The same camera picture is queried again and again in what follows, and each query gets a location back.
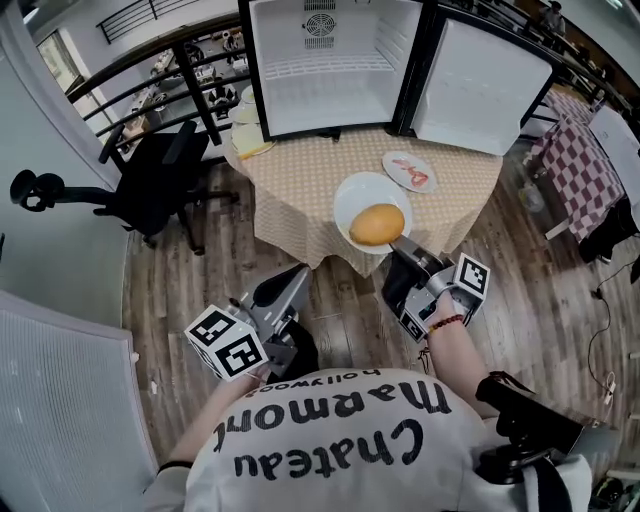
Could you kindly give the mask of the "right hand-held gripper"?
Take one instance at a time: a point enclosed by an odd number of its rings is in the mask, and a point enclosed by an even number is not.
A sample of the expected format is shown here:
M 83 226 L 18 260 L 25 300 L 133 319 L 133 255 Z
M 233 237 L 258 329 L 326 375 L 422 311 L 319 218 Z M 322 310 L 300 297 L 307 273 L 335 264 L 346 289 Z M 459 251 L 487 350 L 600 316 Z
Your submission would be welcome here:
M 399 321 L 410 337 L 419 343 L 428 337 L 427 321 L 437 309 L 439 297 L 448 292 L 454 310 L 467 326 L 484 304 L 490 282 L 490 268 L 461 253 L 456 263 L 440 259 L 411 239 L 401 235 L 390 244 L 409 266 L 426 275 L 409 288 L 400 309 Z

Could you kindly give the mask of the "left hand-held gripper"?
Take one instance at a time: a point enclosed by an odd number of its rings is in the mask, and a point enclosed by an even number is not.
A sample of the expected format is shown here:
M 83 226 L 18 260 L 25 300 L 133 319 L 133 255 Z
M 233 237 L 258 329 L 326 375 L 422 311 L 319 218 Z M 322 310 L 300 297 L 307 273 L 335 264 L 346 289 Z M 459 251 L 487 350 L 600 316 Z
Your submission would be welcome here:
M 282 376 L 297 348 L 285 331 L 299 319 L 311 282 L 305 264 L 279 267 L 253 281 L 245 297 L 220 308 L 209 306 L 184 331 L 202 361 L 231 382 L 265 364 Z

